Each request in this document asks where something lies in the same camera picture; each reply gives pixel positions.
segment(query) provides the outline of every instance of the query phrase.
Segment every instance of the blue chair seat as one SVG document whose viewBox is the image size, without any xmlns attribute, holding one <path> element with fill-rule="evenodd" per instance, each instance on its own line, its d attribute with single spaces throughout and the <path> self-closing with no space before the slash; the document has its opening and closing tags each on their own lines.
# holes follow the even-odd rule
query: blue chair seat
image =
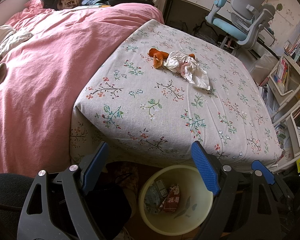
<svg viewBox="0 0 300 240">
<path fill-rule="evenodd" d="M 244 41 L 247 37 L 245 33 L 219 18 L 213 18 L 212 23 L 239 41 Z"/>
</svg>

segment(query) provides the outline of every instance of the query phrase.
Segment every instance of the plastic bag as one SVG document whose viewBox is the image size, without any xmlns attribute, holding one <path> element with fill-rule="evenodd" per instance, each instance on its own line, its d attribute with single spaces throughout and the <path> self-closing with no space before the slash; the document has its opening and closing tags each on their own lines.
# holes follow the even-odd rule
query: plastic bag
<svg viewBox="0 0 300 240">
<path fill-rule="evenodd" d="M 210 90 L 207 72 L 200 68 L 195 59 L 189 55 L 181 51 L 173 51 L 169 54 L 164 66 L 172 72 L 180 73 L 196 87 Z"/>
<path fill-rule="evenodd" d="M 265 53 L 256 61 L 251 76 L 256 83 L 261 83 L 277 64 L 278 60 L 270 53 Z"/>
</svg>

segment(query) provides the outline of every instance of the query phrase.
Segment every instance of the gray chair backrest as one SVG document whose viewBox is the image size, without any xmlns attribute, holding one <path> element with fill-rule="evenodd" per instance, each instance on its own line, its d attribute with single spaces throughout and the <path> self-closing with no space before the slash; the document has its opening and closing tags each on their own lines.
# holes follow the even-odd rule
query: gray chair backrest
<svg viewBox="0 0 300 240">
<path fill-rule="evenodd" d="M 265 0 L 231 0 L 231 7 L 242 18 L 250 21 L 254 14 L 247 10 L 247 5 L 253 6 L 259 12 L 262 12 L 262 3 Z"/>
<path fill-rule="evenodd" d="M 269 10 L 269 12 L 274 15 L 275 14 L 275 7 L 271 3 L 266 3 L 261 7 L 260 12 L 262 12 L 263 9 Z"/>
</svg>

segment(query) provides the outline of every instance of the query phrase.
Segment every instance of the trash can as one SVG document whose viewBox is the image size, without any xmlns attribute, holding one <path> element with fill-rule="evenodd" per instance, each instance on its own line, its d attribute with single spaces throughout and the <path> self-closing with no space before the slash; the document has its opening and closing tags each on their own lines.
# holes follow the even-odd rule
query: trash can
<svg viewBox="0 0 300 240">
<path fill-rule="evenodd" d="M 174 213 L 150 214 L 144 204 L 146 192 L 154 181 L 161 179 L 166 187 L 179 184 L 180 199 Z M 207 217 L 213 194 L 208 191 L 199 171 L 188 165 L 174 165 L 155 173 L 139 194 L 139 210 L 143 221 L 152 230 L 166 236 L 178 236 L 197 228 Z"/>
</svg>

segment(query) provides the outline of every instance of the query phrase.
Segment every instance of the blue gripper pad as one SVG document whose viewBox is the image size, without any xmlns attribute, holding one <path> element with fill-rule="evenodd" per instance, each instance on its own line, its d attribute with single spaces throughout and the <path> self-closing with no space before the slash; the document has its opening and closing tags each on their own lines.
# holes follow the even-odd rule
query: blue gripper pad
<svg viewBox="0 0 300 240">
<path fill-rule="evenodd" d="M 253 171 L 261 171 L 268 184 L 273 185 L 275 183 L 274 175 L 260 161 L 254 161 L 251 164 L 251 168 Z"/>
<path fill-rule="evenodd" d="M 96 150 L 91 163 L 83 174 L 82 187 L 84 195 L 87 195 L 89 191 L 93 190 L 96 182 L 100 176 L 103 167 L 106 165 L 106 160 L 109 156 L 109 147 L 106 142 L 101 142 Z"/>
<path fill-rule="evenodd" d="M 220 187 L 218 184 L 218 175 L 214 168 L 210 164 L 209 160 L 205 156 L 199 142 L 192 143 L 191 155 L 192 159 L 197 166 L 197 169 L 206 185 L 208 191 L 211 191 L 214 196 L 218 195 L 220 192 Z"/>
</svg>

